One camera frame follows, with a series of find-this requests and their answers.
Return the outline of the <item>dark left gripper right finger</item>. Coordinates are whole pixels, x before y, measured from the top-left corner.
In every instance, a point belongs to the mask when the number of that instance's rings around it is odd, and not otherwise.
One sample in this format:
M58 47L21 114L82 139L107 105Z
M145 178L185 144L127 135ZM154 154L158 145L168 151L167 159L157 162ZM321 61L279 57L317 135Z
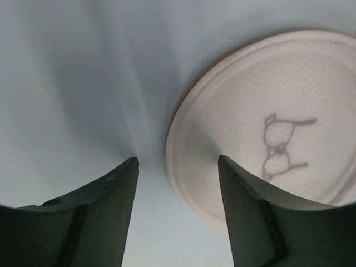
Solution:
M218 160L235 266L354 266L355 205L321 204Z

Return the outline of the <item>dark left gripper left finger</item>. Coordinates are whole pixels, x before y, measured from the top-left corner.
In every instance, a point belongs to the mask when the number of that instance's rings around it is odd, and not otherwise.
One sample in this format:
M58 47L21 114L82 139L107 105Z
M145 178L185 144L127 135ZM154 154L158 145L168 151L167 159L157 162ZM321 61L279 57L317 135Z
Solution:
M1 206L1 265L121 266L138 175L131 157L40 206Z

